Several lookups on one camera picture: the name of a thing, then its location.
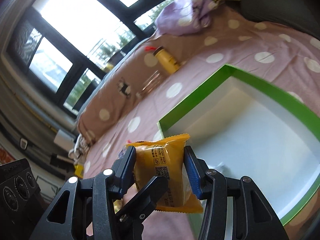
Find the yellow bottle brown cap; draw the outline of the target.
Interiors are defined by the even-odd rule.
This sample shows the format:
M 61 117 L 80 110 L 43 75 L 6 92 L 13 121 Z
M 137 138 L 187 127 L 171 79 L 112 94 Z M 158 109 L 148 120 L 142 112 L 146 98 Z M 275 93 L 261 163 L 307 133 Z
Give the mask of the yellow bottle brown cap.
M 170 75 L 177 72 L 181 67 L 177 60 L 164 47 L 158 47 L 153 52 L 153 55 Z

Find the green white cardboard box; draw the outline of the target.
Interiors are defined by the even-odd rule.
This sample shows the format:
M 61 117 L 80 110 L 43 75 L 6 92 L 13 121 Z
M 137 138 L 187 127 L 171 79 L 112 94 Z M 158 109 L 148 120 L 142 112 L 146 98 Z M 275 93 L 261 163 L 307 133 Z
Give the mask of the green white cardboard box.
M 271 83 L 224 65 L 158 122 L 165 137 L 188 133 L 209 167 L 251 177 L 283 224 L 319 188 L 319 117 Z

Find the yellow box on floor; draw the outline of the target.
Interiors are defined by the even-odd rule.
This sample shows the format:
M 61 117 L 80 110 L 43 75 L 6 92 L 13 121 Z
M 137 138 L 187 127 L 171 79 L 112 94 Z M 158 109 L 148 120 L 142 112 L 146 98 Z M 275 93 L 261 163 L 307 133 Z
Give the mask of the yellow box on floor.
M 84 177 L 84 166 L 81 164 L 74 165 L 75 171 L 74 175 L 80 179 Z

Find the pink polka-dot bed sheet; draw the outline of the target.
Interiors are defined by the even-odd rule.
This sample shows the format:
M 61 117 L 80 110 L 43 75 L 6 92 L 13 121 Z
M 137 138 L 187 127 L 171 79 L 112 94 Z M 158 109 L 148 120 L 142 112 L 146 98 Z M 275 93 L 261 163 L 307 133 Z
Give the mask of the pink polka-dot bed sheet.
M 88 178 L 127 141 L 188 133 L 199 158 L 251 177 L 289 226 L 319 188 L 319 43 L 221 7 L 202 33 L 140 44 L 77 124 Z

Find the yellow-orange snack packet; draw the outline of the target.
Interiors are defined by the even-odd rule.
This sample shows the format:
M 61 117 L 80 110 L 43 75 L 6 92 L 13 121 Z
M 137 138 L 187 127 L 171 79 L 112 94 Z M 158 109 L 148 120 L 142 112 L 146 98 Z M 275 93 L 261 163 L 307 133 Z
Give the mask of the yellow-orange snack packet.
M 136 149 L 133 172 L 137 190 L 141 190 L 154 176 L 168 181 L 166 193 L 157 202 L 157 211 L 203 212 L 200 200 L 192 192 L 183 164 L 184 147 L 189 138 L 190 135 L 184 133 L 159 141 L 138 141 L 126 145 Z

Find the white box by window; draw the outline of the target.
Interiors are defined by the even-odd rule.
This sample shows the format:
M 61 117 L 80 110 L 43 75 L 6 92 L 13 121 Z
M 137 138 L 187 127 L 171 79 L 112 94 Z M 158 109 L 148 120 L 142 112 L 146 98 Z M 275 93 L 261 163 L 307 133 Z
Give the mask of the white box by window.
M 54 143 L 67 152 L 74 148 L 74 138 L 61 129 L 58 130 Z

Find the purple polka-dot cloth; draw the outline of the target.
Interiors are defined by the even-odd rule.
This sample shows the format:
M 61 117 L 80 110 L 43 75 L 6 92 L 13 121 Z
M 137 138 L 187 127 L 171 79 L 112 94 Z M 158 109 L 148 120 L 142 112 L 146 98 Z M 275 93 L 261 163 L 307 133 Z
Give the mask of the purple polka-dot cloth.
M 188 35 L 211 23 L 210 12 L 218 7 L 214 0 L 174 0 L 155 20 L 157 34 Z

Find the clear glass jar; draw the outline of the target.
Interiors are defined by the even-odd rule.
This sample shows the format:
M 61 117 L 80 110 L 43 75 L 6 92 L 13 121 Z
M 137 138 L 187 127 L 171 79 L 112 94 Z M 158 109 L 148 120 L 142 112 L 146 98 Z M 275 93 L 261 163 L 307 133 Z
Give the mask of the clear glass jar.
M 152 91 L 162 84 L 164 79 L 165 76 L 161 72 L 155 71 L 146 81 L 143 82 L 142 89 L 136 93 L 136 97 L 139 100 L 147 97 Z

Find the dark grey cushion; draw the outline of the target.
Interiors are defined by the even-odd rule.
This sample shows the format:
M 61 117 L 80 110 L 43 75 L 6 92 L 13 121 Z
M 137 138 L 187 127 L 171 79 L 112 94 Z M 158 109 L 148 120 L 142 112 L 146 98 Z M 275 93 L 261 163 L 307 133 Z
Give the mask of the dark grey cushion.
M 248 20 L 280 23 L 319 38 L 319 0 L 241 0 L 240 8 Z

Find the black framed window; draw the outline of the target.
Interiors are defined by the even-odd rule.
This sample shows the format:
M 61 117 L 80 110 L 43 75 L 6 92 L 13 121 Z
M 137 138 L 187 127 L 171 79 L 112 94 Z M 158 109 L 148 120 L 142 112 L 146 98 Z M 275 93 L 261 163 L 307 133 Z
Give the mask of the black framed window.
M 23 77 L 68 116 L 155 31 L 173 0 L 21 0 L 5 52 Z

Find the white beige crumpled cloth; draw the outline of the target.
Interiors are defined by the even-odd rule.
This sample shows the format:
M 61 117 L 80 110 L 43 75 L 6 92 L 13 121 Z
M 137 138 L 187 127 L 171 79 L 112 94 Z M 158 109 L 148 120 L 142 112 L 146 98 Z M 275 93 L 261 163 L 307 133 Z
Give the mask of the white beige crumpled cloth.
M 68 157 L 74 161 L 74 165 L 81 164 L 84 165 L 89 152 L 90 146 L 87 144 L 84 137 L 80 134 L 74 147 L 69 151 Z

